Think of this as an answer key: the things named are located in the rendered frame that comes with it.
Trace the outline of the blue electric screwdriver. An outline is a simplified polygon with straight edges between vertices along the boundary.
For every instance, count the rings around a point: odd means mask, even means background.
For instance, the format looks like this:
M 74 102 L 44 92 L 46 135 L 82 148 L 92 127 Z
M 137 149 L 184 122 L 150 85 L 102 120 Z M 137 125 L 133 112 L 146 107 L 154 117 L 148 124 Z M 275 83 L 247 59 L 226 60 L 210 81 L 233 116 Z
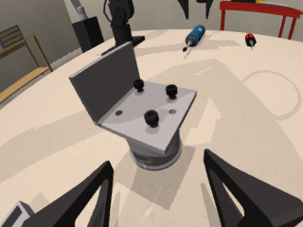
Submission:
M 196 46 L 205 33 L 205 27 L 202 25 L 196 26 L 187 36 L 186 36 L 186 48 Z

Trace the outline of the red screwdriver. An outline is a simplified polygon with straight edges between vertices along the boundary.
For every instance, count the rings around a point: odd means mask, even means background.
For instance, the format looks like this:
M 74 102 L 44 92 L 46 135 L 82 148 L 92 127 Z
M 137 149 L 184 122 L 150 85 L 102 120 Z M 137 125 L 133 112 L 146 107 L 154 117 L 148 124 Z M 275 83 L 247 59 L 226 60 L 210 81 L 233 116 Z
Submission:
M 245 41 L 247 46 L 252 46 L 252 47 L 257 43 L 254 35 L 251 33 L 246 34 Z

